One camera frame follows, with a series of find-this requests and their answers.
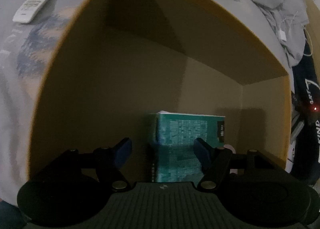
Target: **black ribbed surface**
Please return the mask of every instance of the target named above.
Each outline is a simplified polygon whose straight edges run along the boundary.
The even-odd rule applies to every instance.
[[[27,225],[25,229],[43,228]],[[230,215],[216,195],[198,192],[191,183],[137,183],[111,196],[95,217],[77,229],[254,229]],[[287,229],[300,229],[293,225]]]

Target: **metal screw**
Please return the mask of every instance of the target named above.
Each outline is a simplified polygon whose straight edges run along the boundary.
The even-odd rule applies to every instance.
[[[213,181],[204,181],[200,185],[204,189],[214,189],[217,186]]]
[[[127,183],[122,180],[118,180],[112,183],[112,187],[114,189],[125,189],[127,187]]]

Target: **white remote control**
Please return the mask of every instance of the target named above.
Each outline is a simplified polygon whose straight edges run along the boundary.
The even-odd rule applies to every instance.
[[[13,17],[14,22],[29,23],[47,0],[26,0]]]

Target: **open cardboard box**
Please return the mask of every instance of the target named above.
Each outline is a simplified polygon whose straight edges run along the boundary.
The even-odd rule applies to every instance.
[[[150,175],[144,118],[225,115],[225,143],[284,166],[291,128],[287,72],[212,0],[86,0],[43,80],[29,147],[32,176],[67,149],[92,152],[124,137],[129,181]]]

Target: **green box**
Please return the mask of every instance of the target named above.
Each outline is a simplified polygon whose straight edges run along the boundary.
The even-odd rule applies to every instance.
[[[154,150],[152,181],[193,181],[203,177],[193,141],[200,137],[213,148],[224,145],[224,116],[151,114],[150,144]]]

